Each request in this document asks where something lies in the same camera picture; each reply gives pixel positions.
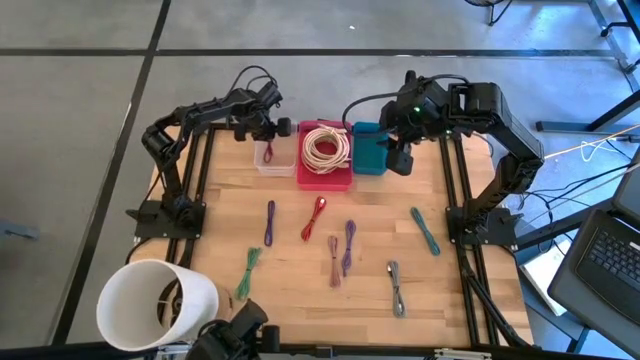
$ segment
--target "red container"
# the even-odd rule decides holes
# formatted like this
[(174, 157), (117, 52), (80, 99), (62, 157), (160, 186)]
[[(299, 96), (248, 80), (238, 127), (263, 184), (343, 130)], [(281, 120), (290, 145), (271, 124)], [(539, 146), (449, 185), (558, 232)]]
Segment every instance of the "red container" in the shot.
[[(304, 166), (302, 162), (302, 144), (304, 138), (313, 129), (319, 127), (319, 125), (331, 126), (334, 128), (342, 129), (342, 122), (340, 121), (302, 121), (298, 125), (298, 171), (297, 181), (300, 189), (307, 191), (347, 191), (353, 182), (353, 164), (349, 161), (349, 167), (344, 169), (336, 169), (330, 174), (318, 175), (312, 173)], [(353, 141), (349, 137), (349, 145), (353, 149)], [(336, 148), (333, 144), (322, 143), (317, 145), (318, 150), (325, 154), (334, 154)]]

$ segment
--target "wooden table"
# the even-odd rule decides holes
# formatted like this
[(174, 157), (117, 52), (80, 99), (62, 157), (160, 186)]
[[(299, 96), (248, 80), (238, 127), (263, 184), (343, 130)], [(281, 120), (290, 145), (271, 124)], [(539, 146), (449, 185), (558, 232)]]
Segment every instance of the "wooden table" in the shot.
[[(487, 145), (477, 138), (464, 139), (463, 144), (477, 195), (493, 178)], [(204, 148), (199, 145), (194, 178)], [(455, 249), (445, 222), (447, 189), (437, 142), (413, 148), (411, 176), (389, 171), (382, 177), (356, 175), (349, 192), (322, 193), (328, 205), (309, 243), (303, 243), (300, 231), (320, 194), (300, 191), (295, 177), (261, 176), (253, 166), (253, 151), (251, 141), (236, 143), (231, 131), (216, 132), (204, 199), (208, 204), (205, 227), (196, 243), (193, 270), (233, 293), (245, 271), (248, 248), (264, 248), (267, 202), (275, 200), (274, 243), (264, 248), (253, 270), (250, 297), (266, 311), (269, 324), (280, 326), (281, 343), (470, 345)], [(450, 153), (457, 177), (453, 146)], [(181, 168), (186, 157), (185, 151)], [(457, 191), (462, 199), (459, 186)], [(156, 189), (152, 196), (159, 198), (160, 194)], [(412, 206), (422, 212), (440, 245), (440, 256), (431, 255), (409, 213)], [(332, 289), (327, 237), (339, 238), (341, 257), (349, 219), (357, 224), (353, 265), (342, 286)], [(164, 259), (166, 248), (166, 240), (151, 240), (133, 259)], [(499, 247), (483, 250), (492, 298), (518, 334), (532, 342), (513, 258)], [(399, 264), (406, 319), (392, 314), (389, 260)], [(481, 340), (486, 342), (482, 307), (477, 299), (475, 302)], [(233, 306), (237, 311), (242, 304)]]

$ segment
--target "blue container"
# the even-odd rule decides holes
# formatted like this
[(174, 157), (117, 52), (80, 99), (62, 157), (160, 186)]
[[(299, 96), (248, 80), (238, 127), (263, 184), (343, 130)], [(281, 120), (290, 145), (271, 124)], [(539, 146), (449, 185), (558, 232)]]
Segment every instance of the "blue container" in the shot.
[[(375, 133), (380, 130), (376, 123), (357, 122), (353, 125), (354, 134)], [(363, 175), (383, 175), (387, 171), (387, 148), (376, 144), (386, 141), (387, 134), (374, 138), (353, 137), (353, 172)]]

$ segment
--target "white rope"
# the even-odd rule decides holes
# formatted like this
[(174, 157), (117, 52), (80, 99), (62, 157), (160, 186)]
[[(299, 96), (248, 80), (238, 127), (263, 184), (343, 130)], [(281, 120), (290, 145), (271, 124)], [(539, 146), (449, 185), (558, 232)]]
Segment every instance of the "white rope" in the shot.
[[(311, 130), (302, 142), (302, 163), (315, 174), (329, 174), (338, 168), (349, 167), (349, 153), (351, 147), (345, 129), (336, 129), (320, 124)], [(331, 143), (336, 147), (335, 154), (327, 155), (320, 152), (317, 144)]]

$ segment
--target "white container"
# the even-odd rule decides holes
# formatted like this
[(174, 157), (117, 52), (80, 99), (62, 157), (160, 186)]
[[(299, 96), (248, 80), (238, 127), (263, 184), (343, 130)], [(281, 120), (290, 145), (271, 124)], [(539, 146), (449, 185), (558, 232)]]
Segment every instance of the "white container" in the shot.
[[(158, 298), (172, 280), (182, 286), (180, 314), (170, 328), (157, 318)], [(218, 312), (218, 291), (206, 276), (160, 260), (142, 260), (118, 270), (100, 293), (98, 329), (113, 347), (140, 351), (191, 340)]]
[(293, 176), (298, 160), (298, 124), (291, 124), (291, 135), (287, 137), (276, 136), (271, 141), (273, 156), (266, 162), (265, 151), (269, 146), (266, 141), (256, 141), (253, 164), (262, 175), (266, 176)]

